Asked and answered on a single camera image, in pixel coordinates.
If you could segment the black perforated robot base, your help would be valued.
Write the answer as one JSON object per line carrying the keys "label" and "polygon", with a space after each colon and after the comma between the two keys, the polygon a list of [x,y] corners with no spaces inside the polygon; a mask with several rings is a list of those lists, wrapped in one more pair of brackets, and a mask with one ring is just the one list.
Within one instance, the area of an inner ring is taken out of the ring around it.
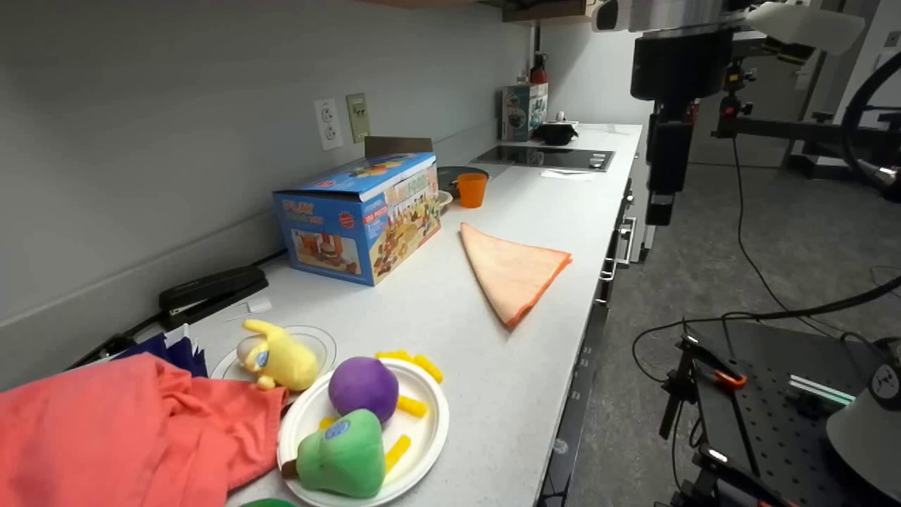
{"label": "black perforated robot base", "polygon": [[840,403],[790,385],[799,375],[860,394],[880,366],[868,344],[764,323],[692,323],[690,334],[747,378],[730,389],[706,364],[695,364],[705,448],[723,452],[790,507],[899,507],[829,441],[825,421]]}

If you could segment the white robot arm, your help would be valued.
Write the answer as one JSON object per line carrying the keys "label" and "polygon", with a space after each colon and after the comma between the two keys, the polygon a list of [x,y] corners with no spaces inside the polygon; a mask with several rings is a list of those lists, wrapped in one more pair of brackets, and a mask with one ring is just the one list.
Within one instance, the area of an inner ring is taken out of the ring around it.
{"label": "white robot arm", "polygon": [[647,225],[673,220],[687,176],[695,104],[721,89],[737,31],[842,52],[861,37],[866,18],[790,0],[730,0],[721,18],[646,31],[633,42],[632,96],[653,104],[646,151]]}

